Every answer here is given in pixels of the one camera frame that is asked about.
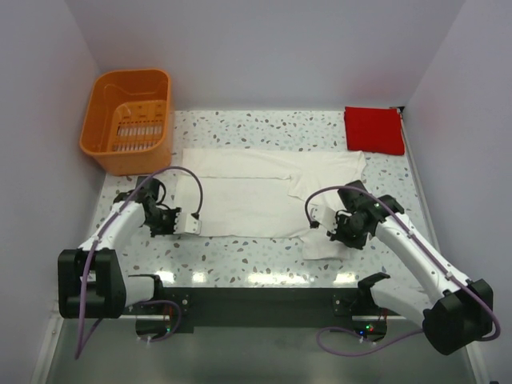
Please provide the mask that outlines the white t shirt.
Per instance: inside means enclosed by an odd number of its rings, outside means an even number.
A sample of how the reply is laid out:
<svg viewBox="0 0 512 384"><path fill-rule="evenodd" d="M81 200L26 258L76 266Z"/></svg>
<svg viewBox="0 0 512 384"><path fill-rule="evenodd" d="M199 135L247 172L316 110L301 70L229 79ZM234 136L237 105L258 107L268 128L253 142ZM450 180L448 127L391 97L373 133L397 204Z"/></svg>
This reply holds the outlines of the white t shirt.
<svg viewBox="0 0 512 384"><path fill-rule="evenodd" d="M200 209L203 237L299 238L306 260L347 259L350 250L312 230L304 204L312 193L359 180L363 152L186 148L175 203Z"/></svg>

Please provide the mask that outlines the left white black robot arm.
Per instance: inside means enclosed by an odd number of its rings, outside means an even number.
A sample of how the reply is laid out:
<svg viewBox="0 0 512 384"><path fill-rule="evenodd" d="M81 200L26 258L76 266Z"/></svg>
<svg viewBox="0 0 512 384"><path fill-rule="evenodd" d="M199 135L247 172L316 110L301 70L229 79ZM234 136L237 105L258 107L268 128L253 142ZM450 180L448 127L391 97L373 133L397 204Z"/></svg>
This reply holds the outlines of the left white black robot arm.
<svg viewBox="0 0 512 384"><path fill-rule="evenodd" d="M152 238L175 233L181 210L165 205L160 195L166 194L163 183L153 178L143 183L135 198L123 204L131 192L120 193L104 227L76 249L64 250L58 256L58 308L64 318L78 318L81 303L85 318L119 318L125 308L138 304L148 314L160 312L166 304L162 282L154 274L132 274L123 271L119 258L131 237L147 226Z"/></svg>

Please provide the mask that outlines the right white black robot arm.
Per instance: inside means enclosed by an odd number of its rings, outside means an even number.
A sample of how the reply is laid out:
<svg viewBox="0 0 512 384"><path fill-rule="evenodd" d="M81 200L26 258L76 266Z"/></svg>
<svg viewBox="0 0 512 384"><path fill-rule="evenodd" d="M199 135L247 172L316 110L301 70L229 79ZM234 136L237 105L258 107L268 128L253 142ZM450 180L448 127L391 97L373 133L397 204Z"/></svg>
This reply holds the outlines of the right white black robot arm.
<svg viewBox="0 0 512 384"><path fill-rule="evenodd" d="M356 303L361 312L385 308L418 326L443 355L501 334L493 311L494 292L483 279L473 280L448 262L416 230L404 208L389 195L376 198L360 181L336 187L344 206L327 220L330 240L357 250L376 238L392 250L418 280L421 292L392 282L380 272L361 280Z"/></svg>

